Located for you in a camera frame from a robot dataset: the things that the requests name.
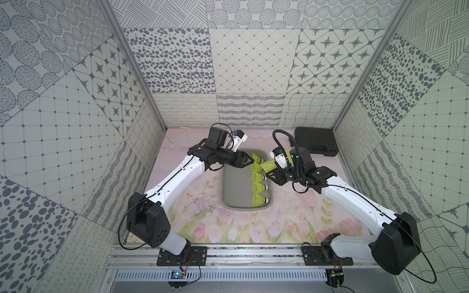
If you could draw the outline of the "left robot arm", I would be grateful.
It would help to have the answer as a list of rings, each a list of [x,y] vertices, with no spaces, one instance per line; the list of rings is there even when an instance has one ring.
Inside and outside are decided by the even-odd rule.
[[[191,243],[174,232],[169,210],[182,192],[213,164],[244,168],[255,160],[245,151],[195,145],[182,163],[162,182],[144,194],[134,193],[128,200],[128,212],[119,224],[152,248],[163,249],[180,258],[188,258]]]

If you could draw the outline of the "yellow shuttlecock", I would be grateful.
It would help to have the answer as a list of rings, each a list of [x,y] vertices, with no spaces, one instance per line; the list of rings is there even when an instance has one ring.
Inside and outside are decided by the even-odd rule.
[[[250,168],[251,168],[251,172],[252,172],[252,173],[258,173],[258,172],[260,172],[260,171],[263,169],[262,166],[261,166],[260,164],[258,164],[258,163],[252,164],[252,165],[250,166]]]
[[[251,175],[253,183],[262,183],[266,180],[266,177],[260,173],[254,172]]]
[[[254,194],[252,196],[252,206],[253,207],[266,205],[268,203],[269,203],[269,199],[261,196],[260,194]]]
[[[260,164],[265,173],[271,172],[277,168],[275,161],[266,161]]]
[[[255,153],[253,153],[251,155],[252,159],[254,160],[255,163],[257,164],[261,164],[263,162],[263,160],[261,159],[261,157],[257,156]]]
[[[288,161],[289,161],[290,165],[294,167],[294,161],[293,161],[293,157],[291,155],[291,149],[286,149],[285,153],[287,155],[287,158],[288,158]]]
[[[252,192],[254,194],[261,194],[265,190],[268,190],[268,186],[261,183],[252,183]]]

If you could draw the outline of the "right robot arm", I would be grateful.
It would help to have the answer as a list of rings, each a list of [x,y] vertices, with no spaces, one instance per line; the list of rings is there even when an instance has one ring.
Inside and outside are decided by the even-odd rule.
[[[339,264],[345,258],[376,263],[384,271],[399,275],[422,254],[416,220],[407,212],[400,214],[372,201],[346,183],[328,167],[318,167],[305,148],[286,151],[280,147],[270,153],[273,167],[266,178],[279,186],[299,183],[305,190],[332,199],[356,217],[370,236],[346,236],[332,233],[321,241],[321,256],[327,264]]]

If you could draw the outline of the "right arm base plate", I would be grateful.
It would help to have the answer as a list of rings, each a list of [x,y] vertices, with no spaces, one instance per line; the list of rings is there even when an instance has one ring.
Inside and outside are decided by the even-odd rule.
[[[352,258],[339,258],[332,249],[303,243],[300,247],[306,266],[353,266]]]

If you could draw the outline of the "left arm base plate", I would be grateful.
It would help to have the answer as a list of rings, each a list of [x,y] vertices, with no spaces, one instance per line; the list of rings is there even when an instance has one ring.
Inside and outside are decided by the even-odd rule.
[[[191,246],[179,255],[161,249],[158,254],[157,266],[183,266],[189,261],[191,262],[189,266],[205,266],[207,254],[207,246],[199,245]]]

